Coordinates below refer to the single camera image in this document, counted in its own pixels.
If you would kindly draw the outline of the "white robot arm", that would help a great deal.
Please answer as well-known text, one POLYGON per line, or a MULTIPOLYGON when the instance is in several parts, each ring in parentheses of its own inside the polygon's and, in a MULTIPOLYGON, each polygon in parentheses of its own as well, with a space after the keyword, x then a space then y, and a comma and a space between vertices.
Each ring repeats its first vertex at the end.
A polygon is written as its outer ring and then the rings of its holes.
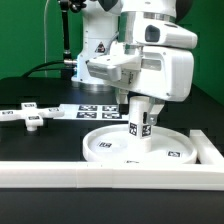
POLYGON ((76 81, 92 91, 113 87, 119 111, 128 94, 181 102, 190 92, 197 35, 177 23, 193 0, 87 0, 76 81))

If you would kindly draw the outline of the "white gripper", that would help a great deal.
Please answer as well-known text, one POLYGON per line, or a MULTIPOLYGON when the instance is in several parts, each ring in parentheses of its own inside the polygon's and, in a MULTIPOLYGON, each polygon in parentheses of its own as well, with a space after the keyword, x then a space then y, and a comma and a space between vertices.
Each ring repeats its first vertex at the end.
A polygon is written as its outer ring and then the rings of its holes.
POLYGON ((149 107, 144 113, 145 124, 157 123, 165 101, 184 101, 189 95, 194 68, 191 52, 113 43, 111 56, 119 67, 120 78, 112 82, 117 87, 115 98, 118 104, 128 103, 129 91, 155 97, 149 99, 149 107))

